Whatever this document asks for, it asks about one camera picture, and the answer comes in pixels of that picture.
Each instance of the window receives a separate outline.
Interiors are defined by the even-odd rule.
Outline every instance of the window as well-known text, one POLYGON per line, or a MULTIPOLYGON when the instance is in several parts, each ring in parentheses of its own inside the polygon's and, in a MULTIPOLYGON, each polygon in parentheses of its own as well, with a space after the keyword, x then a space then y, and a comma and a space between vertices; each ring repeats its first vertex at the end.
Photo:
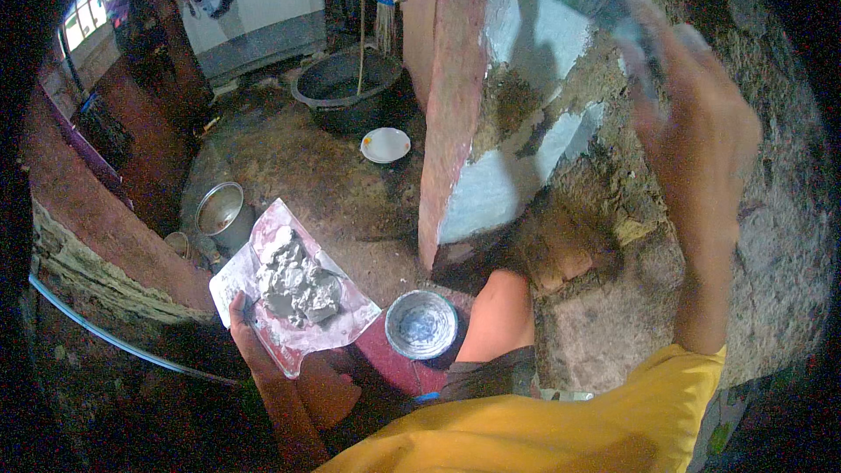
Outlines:
POLYGON ((106 22, 105 0, 74 0, 60 29, 67 37, 67 47, 73 51, 106 22))

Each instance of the yellow shirt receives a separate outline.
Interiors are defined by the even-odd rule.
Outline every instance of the yellow shirt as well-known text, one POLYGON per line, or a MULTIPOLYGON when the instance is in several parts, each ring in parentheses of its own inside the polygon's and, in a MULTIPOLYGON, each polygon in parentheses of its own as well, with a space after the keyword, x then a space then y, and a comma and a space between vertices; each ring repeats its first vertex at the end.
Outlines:
POLYGON ((726 348, 672 344, 588 402, 503 395, 424 407, 319 471, 684 471, 726 348))

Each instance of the white plate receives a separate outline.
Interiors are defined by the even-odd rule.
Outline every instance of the white plate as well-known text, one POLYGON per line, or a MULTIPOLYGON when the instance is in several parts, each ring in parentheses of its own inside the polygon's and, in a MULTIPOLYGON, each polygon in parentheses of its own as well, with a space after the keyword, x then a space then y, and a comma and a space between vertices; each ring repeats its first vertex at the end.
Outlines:
POLYGON ((359 144, 359 151, 373 163, 388 164, 409 153, 412 142, 397 128, 377 128, 367 133, 359 144))

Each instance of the blue hose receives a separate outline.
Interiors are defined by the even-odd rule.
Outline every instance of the blue hose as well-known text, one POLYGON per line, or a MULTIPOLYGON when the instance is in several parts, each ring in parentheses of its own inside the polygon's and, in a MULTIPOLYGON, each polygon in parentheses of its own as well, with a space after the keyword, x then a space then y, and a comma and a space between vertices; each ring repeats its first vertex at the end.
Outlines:
POLYGON ((76 323, 78 323, 88 331, 92 332, 93 334, 96 334, 106 342, 111 343, 116 347, 119 347, 127 353, 131 353, 138 358, 146 360, 147 362, 152 362, 153 364, 160 365, 164 369, 168 369, 176 373, 186 374, 187 376, 193 376, 194 378, 200 378, 206 381, 214 381, 225 385, 240 385, 242 383, 239 380, 231 380, 230 378, 223 378, 221 376, 217 376, 216 374, 205 373, 204 371, 199 371, 198 369, 185 367, 181 364, 176 364, 175 362, 164 360, 163 358, 155 356, 154 354, 148 353, 142 349, 137 349, 133 345, 129 345, 127 342, 115 338, 110 332, 103 331, 99 327, 91 324, 85 318, 79 316, 79 314, 76 311, 71 309, 67 303, 58 299, 58 297, 55 294, 53 294, 49 289, 47 289, 46 286, 44 286, 44 284, 41 283, 41 281, 31 273, 29 274, 29 283, 31 283, 32 286, 35 289, 37 289, 38 292, 41 293, 41 296, 46 298, 49 301, 49 303, 55 305, 59 311, 64 312, 71 320, 75 321, 76 323))

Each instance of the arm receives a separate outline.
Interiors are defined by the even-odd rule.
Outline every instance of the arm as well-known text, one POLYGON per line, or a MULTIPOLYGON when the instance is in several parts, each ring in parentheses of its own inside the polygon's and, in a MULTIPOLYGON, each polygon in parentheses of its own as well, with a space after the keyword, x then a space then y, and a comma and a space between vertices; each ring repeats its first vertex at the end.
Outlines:
POLYGON ((619 41, 632 83, 636 133, 686 258, 675 342, 688 351, 717 353, 727 333, 743 176, 756 158, 760 123, 694 28, 673 29, 650 0, 626 1, 655 41, 671 100, 667 117, 643 94, 638 78, 648 70, 639 52, 619 41))
POLYGON ((295 383, 278 369, 243 318, 245 303, 242 292, 230 303, 230 335, 251 369, 272 420, 280 456, 284 459, 282 467, 291 471, 315 469, 329 459, 327 450, 301 402, 295 383))

